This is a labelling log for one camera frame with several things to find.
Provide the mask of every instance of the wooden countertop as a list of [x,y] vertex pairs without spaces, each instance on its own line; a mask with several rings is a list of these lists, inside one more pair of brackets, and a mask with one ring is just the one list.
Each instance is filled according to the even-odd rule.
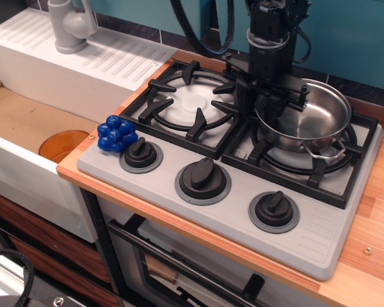
[[[201,66],[212,70],[224,68],[224,63],[196,54],[177,52],[174,58],[187,62],[197,59]],[[158,77],[167,65],[152,77]],[[145,87],[146,84],[135,91],[114,114],[120,114]],[[350,104],[356,112],[378,118],[384,128],[383,107],[353,99],[350,99]],[[384,306],[384,138],[333,276],[327,281],[319,281],[153,203],[81,173],[76,161],[97,140],[96,131],[93,135],[95,139],[87,138],[58,165],[57,171],[61,177],[332,306]],[[367,248],[371,249],[371,255],[364,253]]]

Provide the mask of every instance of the black cord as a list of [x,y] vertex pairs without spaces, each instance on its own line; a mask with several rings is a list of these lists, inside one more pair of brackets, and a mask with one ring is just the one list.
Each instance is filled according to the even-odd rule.
[[305,62],[308,57],[310,56],[310,53],[312,52],[312,42],[310,41],[310,38],[307,36],[306,33],[303,32],[303,30],[298,26],[296,29],[296,32],[300,34],[301,37],[307,42],[308,45],[308,51],[304,57],[301,59],[294,59],[293,61],[297,64]]
[[14,251],[12,249],[2,249],[2,250],[0,250],[0,255],[13,256],[15,258],[18,258],[26,266],[26,269],[28,271],[27,283],[25,283],[25,285],[24,285],[24,291],[23,291],[23,293],[21,293],[19,300],[14,305],[14,307],[25,307],[27,300],[28,300],[28,295],[30,294],[31,288],[33,287],[33,281],[34,281],[33,265],[31,264],[31,261],[29,258],[27,258],[22,253],[20,253],[18,251]]
[[204,45],[195,35],[193,32],[193,29],[191,27],[191,24],[188,21],[188,18],[186,17],[185,11],[182,7],[182,4],[180,3],[180,0],[171,0],[173,11],[175,12],[176,17],[178,18],[179,24],[182,27],[182,29],[185,32],[186,38],[191,43],[192,47],[195,48],[195,50],[200,53],[203,56],[206,56],[208,58],[216,58],[218,56],[221,56],[230,47],[230,44],[233,40],[233,34],[235,31],[235,13],[234,13],[234,0],[228,0],[228,28],[227,28],[227,37],[226,41],[221,47],[220,50],[214,51],[208,46]]

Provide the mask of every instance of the gray faucet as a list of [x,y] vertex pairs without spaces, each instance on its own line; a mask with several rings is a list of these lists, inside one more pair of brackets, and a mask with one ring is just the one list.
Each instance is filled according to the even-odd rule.
[[84,13],[76,13],[71,0],[49,0],[49,13],[56,48],[60,53],[79,52],[87,45],[86,38],[97,31],[97,24],[91,12],[90,0],[81,0]]

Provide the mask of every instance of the orange bowl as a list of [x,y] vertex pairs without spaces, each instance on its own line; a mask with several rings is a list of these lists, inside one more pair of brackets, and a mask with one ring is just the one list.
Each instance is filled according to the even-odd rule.
[[80,130],[57,133],[41,144],[38,154],[52,162],[60,163],[88,135],[89,133]]

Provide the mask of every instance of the burner grate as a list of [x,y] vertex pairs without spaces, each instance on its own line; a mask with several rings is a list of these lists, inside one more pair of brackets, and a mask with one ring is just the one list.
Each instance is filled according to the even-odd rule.
[[[346,154],[341,160],[330,166],[325,161],[313,159],[313,166],[310,169],[295,168],[286,165],[268,154],[274,146],[264,139],[257,138],[257,119],[248,119],[239,129],[230,142],[225,153],[222,155],[222,162],[241,169],[252,175],[264,178],[281,186],[292,189],[293,191],[323,201],[335,207],[346,208],[349,196],[352,192],[356,178],[364,160],[365,152],[368,149],[378,120],[359,114],[353,114],[351,124],[359,125],[368,129],[362,146],[356,144],[356,136],[351,126],[347,129],[349,141],[345,142]],[[252,139],[253,149],[247,159],[236,154],[242,139]],[[342,194],[333,193],[319,186],[320,181],[329,173],[335,173],[346,166],[353,168],[347,186]]]
[[[197,79],[214,81],[217,84],[213,86],[214,94],[234,94],[236,89],[233,82],[221,74],[201,68],[197,61],[190,64],[174,61],[156,80],[149,82],[148,88],[120,116],[133,122],[139,131],[218,159],[232,138],[233,132],[241,126],[241,120],[234,111],[237,109],[237,102],[231,104],[213,100],[211,105],[224,113],[224,116],[210,123],[207,122],[200,107],[196,108],[195,122],[192,125],[173,123],[160,115],[174,103],[172,98],[159,99],[160,94],[175,93],[178,90],[169,83],[183,80],[183,85],[189,86]],[[206,143],[204,141],[206,134],[221,126],[225,127],[221,130],[222,137],[212,142],[212,145]]]

